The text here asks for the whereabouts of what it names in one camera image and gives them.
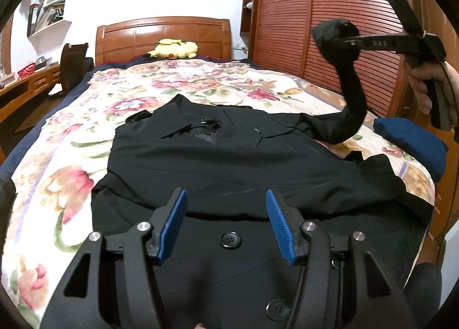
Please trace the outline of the person's right hand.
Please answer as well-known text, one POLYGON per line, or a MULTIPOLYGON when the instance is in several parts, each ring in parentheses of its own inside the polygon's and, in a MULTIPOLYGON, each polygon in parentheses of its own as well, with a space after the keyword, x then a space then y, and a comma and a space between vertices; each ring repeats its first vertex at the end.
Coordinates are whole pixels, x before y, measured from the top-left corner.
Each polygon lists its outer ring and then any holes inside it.
POLYGON ((425 62, 416 68, 404 61, 404 70, 408 73, 409 83, 423 114, 429 114, 433 108, 433 101, 428 95, 427 81, 441 82, 447 97, 451 124, 458 126, 458 72, 456 69, 447 61, 441 65, 425 62))

